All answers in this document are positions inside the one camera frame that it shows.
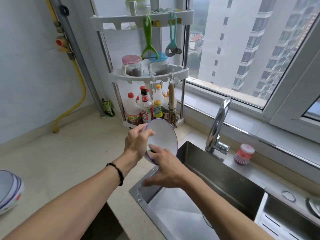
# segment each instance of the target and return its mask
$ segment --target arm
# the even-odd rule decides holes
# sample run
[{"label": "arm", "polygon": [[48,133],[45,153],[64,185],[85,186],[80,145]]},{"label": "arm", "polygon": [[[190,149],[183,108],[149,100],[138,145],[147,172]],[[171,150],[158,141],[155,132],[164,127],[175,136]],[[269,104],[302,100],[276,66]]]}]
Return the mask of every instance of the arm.
[{"label": "arm", "polygon": [[[144,156],[148,137],[154,135],[145,127],[130,130],[124,153],[113,161],[124,177]],[[44,205],[4,240],[80,239],[119,184],[118,171],[108,166]]]},{"label": "arm", "polygon": [[144,186],[159,185],[184,190],[205,214],[220,239],[273,239],[187,169],[169,150],[154,145],[149,146],[156,152],[149,152],[149,155],[158,163],[159,172],[154,177],[145,179]]}]

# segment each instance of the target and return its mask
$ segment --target hand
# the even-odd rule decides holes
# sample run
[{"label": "hand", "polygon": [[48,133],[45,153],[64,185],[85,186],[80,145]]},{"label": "hand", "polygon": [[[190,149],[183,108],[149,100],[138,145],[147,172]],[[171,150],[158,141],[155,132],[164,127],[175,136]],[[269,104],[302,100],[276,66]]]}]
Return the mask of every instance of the hand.
[{"label": "hand", "polygon": [[125,138],[124,151],[131,150],[137,153],[137,161],[139,161],[147,151],[147,142],[150,136],[155,133],[151,129],[146,129],[147,124],[140,124],[136,128],[129,131]]},{"label": "hand", "polygon": [[159,165],[159,172],[150,178],[146,178],[142,185],[145,187],[159,185],[166,188],[182,188],[184,181],[192,173],[181,161],[168,149],[149,145],[153,152],[149,156]]}]

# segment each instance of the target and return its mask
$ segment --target red roof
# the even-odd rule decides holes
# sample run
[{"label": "red roof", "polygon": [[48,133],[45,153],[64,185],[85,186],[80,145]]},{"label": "red roof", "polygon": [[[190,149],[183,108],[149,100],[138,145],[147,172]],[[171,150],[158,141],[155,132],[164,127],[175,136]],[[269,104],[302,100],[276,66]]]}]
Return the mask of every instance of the red roof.
[{"label": "red roof", "polygon": [[201,34],[197,34],[196,36],[192,37],[191,40],[196,42],[197,40],[201,39],[202,35]]}]

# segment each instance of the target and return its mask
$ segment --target bracelet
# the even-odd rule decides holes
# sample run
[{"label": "bracelet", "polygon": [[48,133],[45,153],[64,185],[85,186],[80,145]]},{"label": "bracelet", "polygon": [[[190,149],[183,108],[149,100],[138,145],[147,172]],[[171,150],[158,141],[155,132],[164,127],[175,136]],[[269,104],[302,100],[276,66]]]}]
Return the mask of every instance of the bracelet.
[{"label": "bracelet", "polygon": [[125,177],[123,176],[123,173],[121,172],[121,170],[113,163],[113,162],[110,162],[106,165],[107,166],[113,166],[117,171],[118,171],[118,174],[119,174],[119,177],[120,177],[120,184],[119,186],[123,185],[123,180],[125,179]]}]

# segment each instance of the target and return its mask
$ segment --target stainless steel sink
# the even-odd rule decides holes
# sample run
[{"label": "stainless steel sink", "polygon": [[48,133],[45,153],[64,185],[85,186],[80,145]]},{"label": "stainless steel sink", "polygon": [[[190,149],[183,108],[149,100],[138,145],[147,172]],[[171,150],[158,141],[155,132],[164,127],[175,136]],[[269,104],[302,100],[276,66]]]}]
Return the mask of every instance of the stainless steel sink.
[{"label": "stainless steel sink", "polygon": [[[218,160],[218,157],[215,158],[189,141],[178,150],[177,157],[214,191],[274,238],[320,239],[320,227],[317,224],[271,196],[265,189]],[[130,189],[130,194],[163,235],[169,240],[219,239],[214,229],[206,223],[202,212],[183,190],[141,186],[143,179],[157,171],[158,167],[155,166]],[[273,226],[268,222],[269,219],[279,227]]]}]

